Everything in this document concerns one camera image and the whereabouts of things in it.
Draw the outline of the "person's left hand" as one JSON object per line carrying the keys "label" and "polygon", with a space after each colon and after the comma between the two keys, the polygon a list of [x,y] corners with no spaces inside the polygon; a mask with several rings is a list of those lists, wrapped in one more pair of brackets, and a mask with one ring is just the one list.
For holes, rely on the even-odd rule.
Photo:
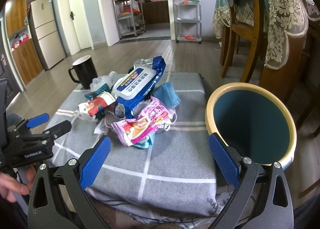
{"label": "person's left hand", "polygon": [[13,193],[18,195],[29,195],[30,191],[33,188],[34,179],[36,176],[36,171],[33,165],[30,165],[25,173],[27,179],[27,184],[24,185],[18,182],[13,177],[1,172],[0,175],[0,188],[1,188],[1,197],[8,202],[16,202],[16,198]]}

